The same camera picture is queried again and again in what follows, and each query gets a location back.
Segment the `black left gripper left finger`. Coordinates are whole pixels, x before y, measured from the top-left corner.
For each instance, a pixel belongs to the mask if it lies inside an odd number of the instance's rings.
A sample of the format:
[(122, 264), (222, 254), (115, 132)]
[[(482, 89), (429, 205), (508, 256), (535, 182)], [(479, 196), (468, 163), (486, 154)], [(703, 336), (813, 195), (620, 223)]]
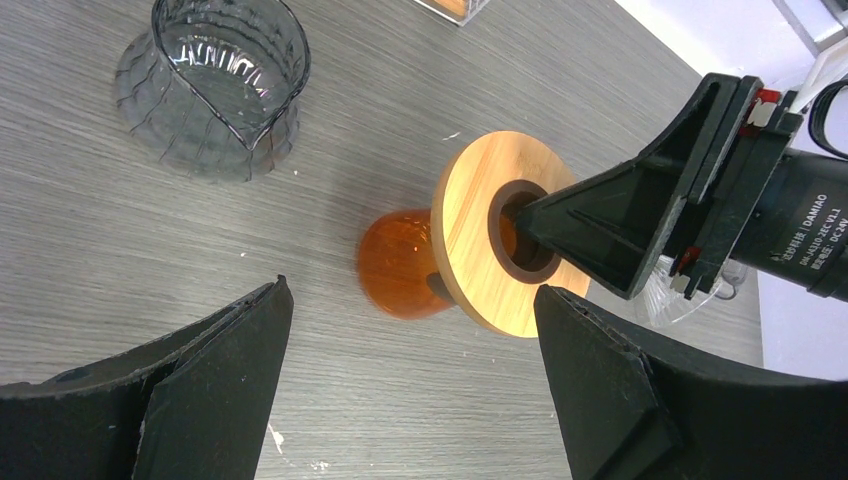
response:
[(251, 479), (294, 301), (275, 282), (38, 384), (1, 389), (5, 479)]

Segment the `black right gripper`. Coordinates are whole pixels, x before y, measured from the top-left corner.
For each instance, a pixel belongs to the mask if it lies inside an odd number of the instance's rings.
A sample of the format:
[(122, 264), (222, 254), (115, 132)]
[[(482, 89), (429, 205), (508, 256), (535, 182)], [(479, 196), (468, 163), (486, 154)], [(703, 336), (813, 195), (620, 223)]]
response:
[(750, 108), (763, 86), (754, 76), (706, 75), (633, 159), (531, 202), (517, 230), (630, 300), (686, 203), (704, 196), (699, 175), (713, 177), (731, 146), (707, 211), (679, 222), (706, 236), (675, 258), (684, 295), (709, 291), (732, 259), (846, 300), (847, 127), (830, 111), (846, 108), (847, 94), (822, 91), (792, 113), (792, 92), (761, 91)]

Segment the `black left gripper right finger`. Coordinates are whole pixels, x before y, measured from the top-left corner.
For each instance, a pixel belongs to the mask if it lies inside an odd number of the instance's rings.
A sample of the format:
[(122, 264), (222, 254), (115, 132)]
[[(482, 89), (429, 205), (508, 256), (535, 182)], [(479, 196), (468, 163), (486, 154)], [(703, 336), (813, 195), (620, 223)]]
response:
[(843, 479), (847, 385), (758, 368), (559, 287), (539, 343), (575, 479)]

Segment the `clear glass dripper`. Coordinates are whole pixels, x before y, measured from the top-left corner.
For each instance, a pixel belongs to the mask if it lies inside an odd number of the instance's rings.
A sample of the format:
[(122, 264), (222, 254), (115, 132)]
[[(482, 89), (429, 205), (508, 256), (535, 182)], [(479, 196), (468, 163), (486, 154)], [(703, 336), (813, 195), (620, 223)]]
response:
[(707, 293), (696, 290), (691, 299), (684, 295), (687, 280), (670, 276), (672, 259), (661, 256), (644, 289), (633, 299), (635, 321), (643, 326), (667, 327), (690, 316), (711, 300), (733, 300), (745, 282), (749, 268), (728, 260)]

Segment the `amber glass jar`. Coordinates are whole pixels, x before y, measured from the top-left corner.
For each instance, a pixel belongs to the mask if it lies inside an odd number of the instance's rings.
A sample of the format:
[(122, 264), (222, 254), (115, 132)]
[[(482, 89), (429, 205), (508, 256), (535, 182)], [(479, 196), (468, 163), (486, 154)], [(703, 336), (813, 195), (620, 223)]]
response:
[(357, 272), (368, 298), (395, 318), (425, 318), (455, 305), (436, 263), (428, 208), (377, 219), (359, 244)]

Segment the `round wooden dripper stand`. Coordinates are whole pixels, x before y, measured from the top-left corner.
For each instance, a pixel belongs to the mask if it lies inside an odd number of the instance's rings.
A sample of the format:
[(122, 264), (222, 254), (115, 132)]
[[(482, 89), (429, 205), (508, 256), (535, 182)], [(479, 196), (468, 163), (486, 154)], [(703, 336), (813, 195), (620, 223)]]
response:
[(471, 319), (503, 335), (535, 338), (540, 286), (588, 293), (588, 275), (540, 246), (518, 265), (500, 228), (505, 207), (520, 210), (576, 181), (551, 148), (515, 131), (485, 134), (449, 162), (433, 196), (431, 240), (447, 291)]

